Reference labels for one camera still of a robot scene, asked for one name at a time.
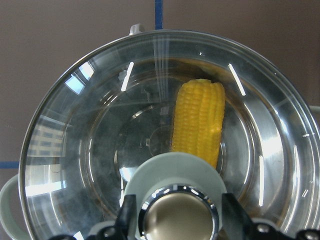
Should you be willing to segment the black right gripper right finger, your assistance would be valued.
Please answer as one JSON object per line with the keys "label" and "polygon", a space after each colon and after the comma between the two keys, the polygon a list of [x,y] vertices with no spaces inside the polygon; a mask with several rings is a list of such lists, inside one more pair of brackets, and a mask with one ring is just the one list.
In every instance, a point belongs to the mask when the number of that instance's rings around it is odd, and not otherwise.
{"label": "black right gripper right finger", "polygon": [[318,240],[318,229],[299,230],[290,237],[270,224],[254,222],[232,193],[221,195],[222,226],[230,240]]}

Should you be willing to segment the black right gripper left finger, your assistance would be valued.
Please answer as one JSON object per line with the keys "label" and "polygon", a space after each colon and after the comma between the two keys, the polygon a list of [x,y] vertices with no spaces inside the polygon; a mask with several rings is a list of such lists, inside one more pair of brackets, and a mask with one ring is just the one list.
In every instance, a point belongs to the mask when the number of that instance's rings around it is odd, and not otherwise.
{"label": "black right gripper left finger", "polygon": [[86,240],[135,240],[137,228],[137,196],[124,196],[116,219],[98,222],[84,216],[71,216],[68,222],[72,227],[87,230]]}

